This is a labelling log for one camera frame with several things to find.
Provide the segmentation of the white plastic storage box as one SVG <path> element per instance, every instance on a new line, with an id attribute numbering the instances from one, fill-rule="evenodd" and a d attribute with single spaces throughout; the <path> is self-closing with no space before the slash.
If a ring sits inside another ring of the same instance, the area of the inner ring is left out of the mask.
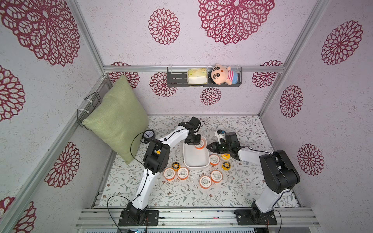
<path id="1" fill-rule="evenodd" d="M 189 169 L 206 168 L 209 163 L 209 152 L 207 149 L 207 140 L 201 136 L 202 147 L 196 148 L 195 145 L 183 143 L 184 164 Z"/>

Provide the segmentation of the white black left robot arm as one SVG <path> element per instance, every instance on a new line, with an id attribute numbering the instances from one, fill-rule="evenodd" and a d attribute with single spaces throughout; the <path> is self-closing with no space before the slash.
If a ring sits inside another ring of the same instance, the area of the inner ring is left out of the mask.
<path id="1" fill-rule="evenodd" d="M 143 158 L 144 170 L 140 186 L 134 199 L 126 207 L 126 212 L 131 219 L 141 222 L 145 218 L 150 193 L 156 178 L 168 165 L 171 147 L 181 141 L 189 145 L 198 145 L 201 141 L 201 135 L 198 133 L 200 127 L 201 121 L 193 116 L 189 121 L 179 123 L 177 128 L 167 136 L 149 139 L 150 142 Z"/>

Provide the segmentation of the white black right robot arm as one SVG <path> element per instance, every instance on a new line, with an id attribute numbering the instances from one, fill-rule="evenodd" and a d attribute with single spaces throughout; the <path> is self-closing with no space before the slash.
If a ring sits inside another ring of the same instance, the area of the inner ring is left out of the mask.
<path id="1" fill-rule="evenodd" d="M 215 132 L 217 142 L 207 145 L 212 153 L 229 154 L 230 157 L 259 164 L 266 186 L 260 197 L 252 203 L 250 218 L 258 223 L 274 214 L 274 207 L 283 194 L 290 192 L 300 183 L 300 175 L 283 150 L 267 152 L 242 146 L 236 133 L 222 130 Z"/>

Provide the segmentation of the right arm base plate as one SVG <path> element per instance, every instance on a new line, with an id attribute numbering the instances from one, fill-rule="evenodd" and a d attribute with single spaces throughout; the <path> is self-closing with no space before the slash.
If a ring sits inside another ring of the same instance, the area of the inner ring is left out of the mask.
<path id="1" fill-rule="evenodd" d="M 274 211 L 262 213 L 256 209 L 237 209 L 234 211 L 238 225 L 277 225 Z"/>

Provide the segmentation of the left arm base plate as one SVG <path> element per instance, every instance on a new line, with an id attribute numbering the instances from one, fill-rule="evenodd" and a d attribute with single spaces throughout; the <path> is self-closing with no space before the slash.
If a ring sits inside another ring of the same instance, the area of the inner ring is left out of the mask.
<path id="1" fill-rule="evenodd" d="M 159 220 L 159 211 L 144 210 L 139 214 L 123 210 L 121 212 L 119 223 L 120 227 L 124 226 L 157 226 Z"/>

